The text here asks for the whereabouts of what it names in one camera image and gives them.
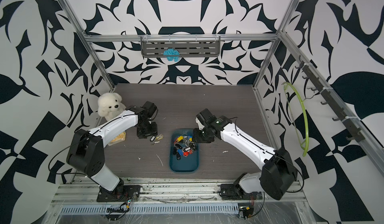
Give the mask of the black white tag key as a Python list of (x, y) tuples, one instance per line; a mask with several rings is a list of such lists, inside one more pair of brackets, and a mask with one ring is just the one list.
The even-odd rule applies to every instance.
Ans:
[(150, 139), (150, 142), (151, 142), (151, 145), (154, 145), (156, 143), (159, 143), (160, 141), (155, 136), (152, 136)]

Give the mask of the teal plastic storage box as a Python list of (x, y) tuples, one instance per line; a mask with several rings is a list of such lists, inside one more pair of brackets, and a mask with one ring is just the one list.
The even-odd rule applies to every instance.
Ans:
[(199, 168), (199, 145), (193, 141), (193, 129), (177, 129), (171, 137), (170, 169), (189, 174)]

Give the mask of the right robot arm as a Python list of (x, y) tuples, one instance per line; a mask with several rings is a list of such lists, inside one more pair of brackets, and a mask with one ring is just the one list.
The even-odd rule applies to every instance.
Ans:
[(219, 139), (242, 152), (260, 170), (258, 173), (241, 174), (232, 185), (221, 189), (221, 197), (244, 198), (263, 192), (279, 201), (297, 180), (299, 171), (286, 149), (274, 149), (259, 142), (241, 130), (234, 119), (216, 117), (204, 109), (196, 116), (196, 123), (198, 127), (193, 130), (193, 142), (212, 143)]

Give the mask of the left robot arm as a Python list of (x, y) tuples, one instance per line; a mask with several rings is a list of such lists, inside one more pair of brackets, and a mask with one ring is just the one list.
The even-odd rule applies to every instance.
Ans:
[(142, 107), (131, 106), (120, 115), (91, 130), (80, 129), (75, 132), (67, 155), (67, 164), (85, 174), (110, 193), (119, 192), (124, 186), (105, 164), (105, 147), (119, 134), (135, 127), (137, 137), (145, 139), (158, 135), (154, 119), (157, 106), (147, 101)]

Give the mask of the tissue packet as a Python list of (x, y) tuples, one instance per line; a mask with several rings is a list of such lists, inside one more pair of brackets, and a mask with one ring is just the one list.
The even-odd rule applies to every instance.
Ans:
[(118, 143), (121, 143), (123, 141), (126, 140), (126, 132), (122, 132), (121, 134), (119, 134), (117, 137), (115, 137), (113, 140), (111, 140), (109, 143), (108, 143), (108, 146), (112, 146), (112, 145), (115, 145), (115, 144), (118, 144)]

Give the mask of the white teddy bear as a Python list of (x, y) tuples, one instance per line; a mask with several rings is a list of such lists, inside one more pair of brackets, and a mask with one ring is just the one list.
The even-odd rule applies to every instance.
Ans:
[(98, 115), (104, 117), (106, 121), (116, 118), (125, 109), (122, 97), (117, 93), (105, 93), (98, 98)]

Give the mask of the teal scrunchie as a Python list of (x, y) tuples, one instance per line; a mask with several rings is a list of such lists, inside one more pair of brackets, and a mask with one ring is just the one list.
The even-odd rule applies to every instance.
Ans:
[(178, 62), (180, 60), (179, 51), (173, 48), (166, 49), (163, 52), (163, 55), (167, 58), (168, 61)]

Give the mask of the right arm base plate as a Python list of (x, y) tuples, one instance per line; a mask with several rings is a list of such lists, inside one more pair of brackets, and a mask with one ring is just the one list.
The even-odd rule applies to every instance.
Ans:
[(234, 184), (221, 184), (219, 196), (225, 200), (246, 200), (246, 201), (256, 201), (262, 200), (263, 194), (261, 192), (246, 193), (243, 191), (239, 185)]

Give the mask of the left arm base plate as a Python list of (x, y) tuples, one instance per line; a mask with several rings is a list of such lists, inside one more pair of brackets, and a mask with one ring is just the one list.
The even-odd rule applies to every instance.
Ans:
[(98, 203), (114, 203), (137, 201), (140, 196), (140, 185), (119, 185), (113, 191), (108, 191), (102, 187), (99, 188), (97, 196)]

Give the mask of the grey wall shelf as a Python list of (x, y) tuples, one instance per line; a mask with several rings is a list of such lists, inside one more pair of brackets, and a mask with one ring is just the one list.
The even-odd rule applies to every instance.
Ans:
[(165, 58), (163, 52), (168, 48), (178, 50), (180, 57), (218, 57), (221, 52), (219, 36), (144, 36), (140, 45), (142, 55), (147, 58)]

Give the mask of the black hook rail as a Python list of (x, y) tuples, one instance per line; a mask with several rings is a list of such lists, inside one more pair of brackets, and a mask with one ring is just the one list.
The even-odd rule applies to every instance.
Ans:
[(304, 79), (308, 79), (314, 85), (314, 87), (310, 87), (310, 90), (314, 93), (318, 93), (324, 99), (324, 101), (321, 102), (321, 105), (329, 106), (335, 113), (336, 117), (333, 117), (332, 120), (335, 122), (339, 121), (345, 126), (346, 130), (349, 132), (346, 139), (348, 141), (355, 140), (356, 142), (366, 140), (362, 129), (354, 123), (354, 119), (357, 119), (357, 117), (348, 115), (345, 104), (342, 104), (340, 97), (326, 80), (324, 80), (314, 65), (312, 63), (305, 63), (300, 55), (299, 66), (297, 69), (303, 70), (306, 75)]

